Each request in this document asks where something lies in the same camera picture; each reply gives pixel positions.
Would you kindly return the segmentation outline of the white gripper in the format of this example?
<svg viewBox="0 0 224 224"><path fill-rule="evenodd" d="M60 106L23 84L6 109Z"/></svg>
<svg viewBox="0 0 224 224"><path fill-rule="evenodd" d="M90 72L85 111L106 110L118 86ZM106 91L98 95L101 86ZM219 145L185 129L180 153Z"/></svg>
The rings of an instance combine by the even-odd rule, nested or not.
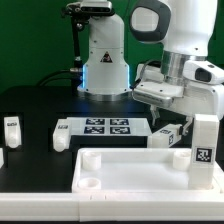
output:
<svg viewBox="0 0 224 224"><path fill-rule="evenodd" d="M139 64L133 98L151 105L152 125L160 117L158 108L186 117L181 135L187 136L196 114L224 117L224 70L211 63L186 63L181 77L165 80L159 68Z"/></svg>

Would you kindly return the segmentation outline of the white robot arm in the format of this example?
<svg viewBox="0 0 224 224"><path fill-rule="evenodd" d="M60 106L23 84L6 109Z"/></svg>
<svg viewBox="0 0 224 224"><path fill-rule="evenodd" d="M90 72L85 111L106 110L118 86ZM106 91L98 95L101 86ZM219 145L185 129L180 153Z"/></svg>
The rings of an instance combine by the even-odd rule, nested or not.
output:
<svg viewBox="0 0 224 224"><path fill-rule="evenodd" d="M108 0L82 0L90 16L89 56L78 91L97 100L125 92L148 104L158 118L160 108L188 118L197 114L224 117L224 70L207 60L218 0L138 0L129 29L142 44L163 45L160 66L146 62L129 83L123 57L124 23L106 16Z"/></svg>

